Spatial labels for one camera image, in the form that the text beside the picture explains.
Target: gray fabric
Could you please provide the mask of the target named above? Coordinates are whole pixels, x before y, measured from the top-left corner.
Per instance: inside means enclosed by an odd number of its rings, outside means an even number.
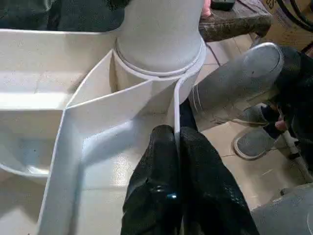
[[[312,235],[312,185],[295,188],[290,193],[252,211],[262,235]]]
[[[238,117],[240,120],[250,122],[250,123],[267,123],[268,121],[264,118],[262,114],[261,107],[265,107],[265,104],[257,104],[243,111],[243,113]]]
[[[262,128],[252,129],[235,143],[244,158],[258,158],[266,154],[275,144],[275,139]]]

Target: gray slipper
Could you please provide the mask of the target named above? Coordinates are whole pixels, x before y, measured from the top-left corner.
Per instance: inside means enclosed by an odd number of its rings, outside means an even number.
[[[266,107],[266,104],[260,103],[254,105],[246,110],[235,119],[235,122],[246,123],[246,124],[255,124],[255,125],[266,125],[268,121],[264,118],[262,114],[261,107]]]
[[[263,129],[258,127],[243,132],[233,140],[233,148],[236,154],[246,160],[256,160],[264,156],[275,144],[276,139],[273,139]]]

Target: white pipe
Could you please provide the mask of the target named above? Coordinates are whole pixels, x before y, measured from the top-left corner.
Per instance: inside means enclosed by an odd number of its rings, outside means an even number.
[[[132,0],[117,39],[119,55],[149,75],[185,72],[201,51],[202,7],[203,0]]]

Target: black cable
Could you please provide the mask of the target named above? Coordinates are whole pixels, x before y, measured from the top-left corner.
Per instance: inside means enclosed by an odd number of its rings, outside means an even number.
[[[296,25],[303,28],[306,31],[309,31],[313,33],[313,27],[308,26],[307,24],[304,24],[303,22],[299,21],[296,17],[293,16],[293,14],[286,8],[283,0],[277,0],[277,3],[279,4],[280,8],[283,10],[285,15]]]
[[[293,8],[293,10],[295,11],[296,15],[304,22],[306,23],[308,26],[313,27],[313,22],[309,21],[303,14],[302,12],[299,10],[295,0],[290,0],[291,6]]]
[[[313,48],[313,41],[308,44],[305,48],[301,50],[302,53],[307,53],[311,48]]]

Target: shoe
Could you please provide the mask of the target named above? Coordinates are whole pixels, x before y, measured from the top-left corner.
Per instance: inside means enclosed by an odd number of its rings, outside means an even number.
[[[234,120],[234,122],[253,125],[268,124],[268,121],[262,114],[262,107],[266,107],[266,104],[260,103],[247,108],[237,119]]]
[[[200,132],[180,130],[184,234],[259,235],[234,177]]]
[[[245,160],[256,160],[270,151],[276,140],[263,127],[257,127],[249,132],[240,133],[233,140],[232,146],[239,157]]]
[[[123,205],[121,235],[177,235],[182,209],[173,129],[156,127],[135,168]]]

